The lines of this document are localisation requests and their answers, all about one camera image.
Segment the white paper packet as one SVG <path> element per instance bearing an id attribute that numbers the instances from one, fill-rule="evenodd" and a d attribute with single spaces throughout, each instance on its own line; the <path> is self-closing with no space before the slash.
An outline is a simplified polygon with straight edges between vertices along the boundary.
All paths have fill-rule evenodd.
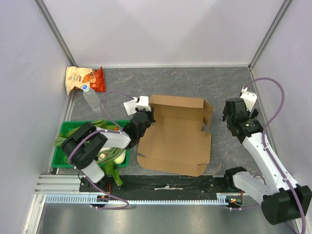
<path id="1" fill-rule="evenodd" d="M 124 102 L 123 105 L 128 116 L 134 115 L 137 112 L 137 103 L 134 100 Z"/>

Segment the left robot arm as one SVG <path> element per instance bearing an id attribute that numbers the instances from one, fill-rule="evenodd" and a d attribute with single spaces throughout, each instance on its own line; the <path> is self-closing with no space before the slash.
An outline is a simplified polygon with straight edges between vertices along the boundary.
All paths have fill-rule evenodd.
<path id="1" fill-rule="evenodd" d="M 68 156 L 68 163 L 81 170 L 90 179 L 90 186 L 101 192 L 105 190 L 107 180 L 104 178 L 104 171 L 96 162 L 100 150 L 107 147 L 133 148 L 154 122 L 153 107 L 142 110 L 136 108 L 136 113 L 122 130 L 106 130 L 86 122 L 68 137 L 60 148 Z"/>

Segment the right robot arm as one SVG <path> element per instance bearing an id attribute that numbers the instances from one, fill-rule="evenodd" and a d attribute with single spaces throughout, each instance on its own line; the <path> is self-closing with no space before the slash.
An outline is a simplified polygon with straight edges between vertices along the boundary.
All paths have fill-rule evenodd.
<path id="1" fill-rule="evenodd" d="M 236 167 L 226 171 L 223 186 L 229 192 L 237 189 L 246 192 L 261 206 L 264 217 L 272 225 L 304 219 L 312 191 L 307 185 L 300 186 L 283 166 L 263 134 L 257 115 L 258 110 L 250 112 L 245 100 L 235 97 L 226 100 L 221 120 L 251 154 L 265 182 L 254 178 L 243 167 Z"/>

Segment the brown cardboard box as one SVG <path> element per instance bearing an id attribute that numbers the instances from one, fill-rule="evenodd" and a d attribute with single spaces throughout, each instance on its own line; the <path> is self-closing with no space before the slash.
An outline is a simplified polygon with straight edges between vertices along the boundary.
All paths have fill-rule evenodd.
<path id="1" fill-rule="evenodd" d="M 151 95 L 155 123 L 137 149 L 145 169 L 202 175 L 211 158 L 213 106 L 203 98 Z"/>

